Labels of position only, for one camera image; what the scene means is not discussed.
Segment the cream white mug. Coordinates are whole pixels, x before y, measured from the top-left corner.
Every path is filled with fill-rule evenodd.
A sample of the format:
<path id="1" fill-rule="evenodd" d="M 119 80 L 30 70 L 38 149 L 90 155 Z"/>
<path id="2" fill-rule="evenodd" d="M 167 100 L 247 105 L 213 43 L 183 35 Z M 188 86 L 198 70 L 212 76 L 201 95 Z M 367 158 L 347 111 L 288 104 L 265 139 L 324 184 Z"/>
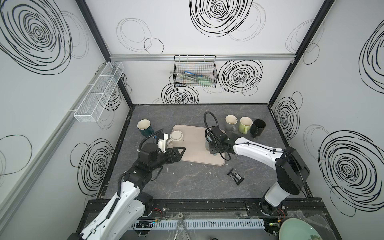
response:
<path id="1" fill-rule="evenodd" d="M 184 135 L 180 130 L 172 131 L 167 142 L 169 148 L 179 147 L 183 144 Z"/>

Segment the grey mug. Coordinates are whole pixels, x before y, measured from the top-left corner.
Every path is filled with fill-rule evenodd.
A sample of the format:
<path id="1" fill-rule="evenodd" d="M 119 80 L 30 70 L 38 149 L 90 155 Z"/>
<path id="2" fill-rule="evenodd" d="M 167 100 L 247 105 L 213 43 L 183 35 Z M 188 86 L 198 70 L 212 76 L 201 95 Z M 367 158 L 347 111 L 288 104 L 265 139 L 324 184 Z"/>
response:
<path id="1" fill-rule="evenodd" d="M 227 115 L 225 117 L 225 129 L 227 131 L 235 132 L 238 126 L 238 118 L 234 115 Z"/>

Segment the light green mug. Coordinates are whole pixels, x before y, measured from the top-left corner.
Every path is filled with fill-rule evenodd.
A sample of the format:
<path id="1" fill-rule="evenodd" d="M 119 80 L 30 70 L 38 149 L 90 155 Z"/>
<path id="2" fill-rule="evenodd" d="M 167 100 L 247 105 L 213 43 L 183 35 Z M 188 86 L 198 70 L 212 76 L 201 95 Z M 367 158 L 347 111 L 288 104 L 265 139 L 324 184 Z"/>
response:
<path id="1" fill-rule="evenodd" d="M 239 122 L 238 131 L 241 134 L 246 135 L 250 131 L 252 125 L 253 125 L 253 120 L 251 118 L 242 117 Z"/>

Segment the black mug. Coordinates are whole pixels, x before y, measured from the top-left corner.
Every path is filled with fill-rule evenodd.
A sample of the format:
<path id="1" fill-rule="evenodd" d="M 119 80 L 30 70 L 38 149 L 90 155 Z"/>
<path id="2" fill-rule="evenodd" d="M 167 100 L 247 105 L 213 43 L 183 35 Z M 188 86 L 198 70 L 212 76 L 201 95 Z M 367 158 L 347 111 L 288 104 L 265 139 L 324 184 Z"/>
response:
<path id="1" fill-rule="evenodd" d="M 251 136 L 253 138 L 259 137 L 264 131 L 265 127 L 266 127 L 266 123 L 263 120 L 261 119 L 254 120 L 250 129 Z"/>

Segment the dark green mug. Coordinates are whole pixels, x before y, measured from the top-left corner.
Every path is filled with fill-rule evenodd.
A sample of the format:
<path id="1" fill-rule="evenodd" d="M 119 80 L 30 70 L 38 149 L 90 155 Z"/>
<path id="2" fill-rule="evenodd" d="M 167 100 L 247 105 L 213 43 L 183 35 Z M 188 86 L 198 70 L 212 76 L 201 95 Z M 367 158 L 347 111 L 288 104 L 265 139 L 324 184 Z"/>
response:
<path id="1" fill-rule="evenodd" d="M 137 124 L 137 128 L 144 137 L 148 137 L 155 132 L 151 122 L 147 119 L 140 120 Z"/>

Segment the blue butterfly mug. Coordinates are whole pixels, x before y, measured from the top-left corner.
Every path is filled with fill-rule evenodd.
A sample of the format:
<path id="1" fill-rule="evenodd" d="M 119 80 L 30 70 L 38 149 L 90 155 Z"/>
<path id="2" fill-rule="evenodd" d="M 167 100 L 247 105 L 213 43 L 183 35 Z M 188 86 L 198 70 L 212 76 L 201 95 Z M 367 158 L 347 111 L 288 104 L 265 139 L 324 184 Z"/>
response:
<path id="1" fill-rule="evenodd" d="M 206 138 L 206 141 L 205 141 L 206 150 L 210 152 L 214 147 L 214 142 L 209 135 L 206 135 L 205 138 Z"/>

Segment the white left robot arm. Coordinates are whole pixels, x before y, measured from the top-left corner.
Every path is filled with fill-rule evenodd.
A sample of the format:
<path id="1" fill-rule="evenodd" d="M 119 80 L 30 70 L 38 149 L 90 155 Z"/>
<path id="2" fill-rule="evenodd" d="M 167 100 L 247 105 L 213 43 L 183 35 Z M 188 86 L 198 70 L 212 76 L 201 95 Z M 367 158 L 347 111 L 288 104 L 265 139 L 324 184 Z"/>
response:
<path id="1" fill-rule="evenodd" d="M 114 197 L 79 234 L 72 233 L 70 240 L 118 240 L 137 219 L 151 214 L 153 197 L 143 191 L 144 187 L 153 179 L 154 170 L 179 162 L 186 151 L 185 147 L 167 148 L 166 144 L 147 141 L 162 134 L 163 130 L 158 130 L 140 142 L 138 158 L 120 175 Z"/>

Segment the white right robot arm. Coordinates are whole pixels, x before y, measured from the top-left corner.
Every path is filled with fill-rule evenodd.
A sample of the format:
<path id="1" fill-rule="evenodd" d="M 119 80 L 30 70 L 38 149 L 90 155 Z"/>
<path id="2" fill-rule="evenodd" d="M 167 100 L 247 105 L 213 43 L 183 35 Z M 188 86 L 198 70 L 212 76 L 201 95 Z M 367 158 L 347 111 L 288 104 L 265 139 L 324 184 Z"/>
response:
<path id="1" fill-rule="evenodd" d="M 224 133 L 212 112 L 203 115 L 205 138 L 211 154 L 219 154 L 225 161 L 232 155 L 251 158 L 276 171 L 277 181 L 263 195 L 260 211 L 270 216 L 287 197 L 299 195 L 305 187 L 310 170 L 300 154 L 292 147 L 285 149 L 264 146 L 233 133 Z"/>

